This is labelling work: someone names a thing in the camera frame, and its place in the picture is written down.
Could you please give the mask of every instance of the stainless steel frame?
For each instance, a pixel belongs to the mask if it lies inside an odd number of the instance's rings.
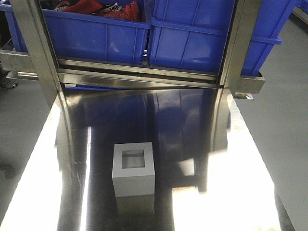
[[[126,89],[229,88],[236,93],[259,93],[264,78],[241,76],[251,35],[262,0],[236,0],[219,75],[176,68],[127,65],[92,60],[56,59],[42,9],[37,0],[12,0],[11,4],[29,54],[0,51],[3,69],[12,78],[38,79],[49,106],[61,83],[111,86]]]
[[[293,14],[298,17],[299,19],[301,19],[304,23],[306,23],[308,25],[308,14],[306,14],[305,12],[303,12],[301,9],[299,9],[298,7],[295,7],[293,10]]]
[[[235,94],[262,0],[237,0],[217,83]]]
[[[10,3],[51,108],[58,91],[62,89],[57,76],[57,59],[41,6],[37,0],[12,0]]]

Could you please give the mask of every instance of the hollow square block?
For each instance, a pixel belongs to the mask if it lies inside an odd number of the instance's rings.
[[[115,144],[112,181],[116,197],[153,195],[155,170],[152,143]]]

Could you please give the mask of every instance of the floor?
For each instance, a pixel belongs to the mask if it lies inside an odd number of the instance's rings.
[[[308,27],[291,15],[261,68],[254,101],[236,100],[298,231],[308,227]]]
[[[2,79],[1,83],[11,86],[15,81]],[[16,172],[9,180],[0,172],[0,221],[49,113],[38,82],[18,83],[12,90],[0,88],[0,163],[11,164]]]
[[[284,42],[274,47],[261,69],[266,79],[261,93],[255,95],[254,101],[237,100],[268,167],[277,161],[277,154],[285,157],[292,153],[307,154],[308,150],[308,30],[291,19],[280,36]],[[48,111],[38,82],[20,80],[13,90],[0,89],[0,161],[12,164],[16,171],[16,177],[10,180],[0,172],[0,221]],[[285,231],[291,230],[286,225]]]

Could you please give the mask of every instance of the storage bin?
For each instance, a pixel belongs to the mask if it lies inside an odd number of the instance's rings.
[[[103,2],[111,4],[113,0]],[[117,2],[125,6],[132,0]],[[145,22],[43,10],[56,55],[129,64],[141,63],[151,25],[144,16],[143,1],[137,2]],[[6,13],[16,50],[27,52],[9,2],[2,2],[0,10]]]
[[[298,0],[263,0],[254,35],[276,38]],[[156,20],[228,30],[234,0],[155,0]]]
[[[227,32],[160,22],[152,18],[148,56],[150,64],[218,73]],[[257,75],[281,38],[253,36],[243,75]]]
[[[304,8],[305,7],[305,0],[297,0],[296,7]]]
[[[153,16],[169,23],[228,30],[234,0],[155,0]]]
[[[305,0],[304,11],[306,14],[308,14],[308,0]]]
[[[158,6],[154,8],[151,1],[147,6],[149,12],[158,11]],[[295,0],[262,2],[243,66],[243,75],[257,75],[273,46],[281,43],[282,40],[278,34],[294,6]],[[230,21],[227,20],[225,23],[229,27]],[[216,74],[219,72],[226,44],[226,28],[189,26],[161,21],[154,16],[151,18],[151,24],[154,27],[150,32],[148,47],[150,64]]]

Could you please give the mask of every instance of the red object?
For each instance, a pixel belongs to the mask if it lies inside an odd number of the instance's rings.
[[[103,5],[97,0],[79,0],[75,5],[67,7],[62,11],[91,14],[99,11]]]
[[[138,4],[135,0],[120,11],[99,12],[96,15],[140,22]]]

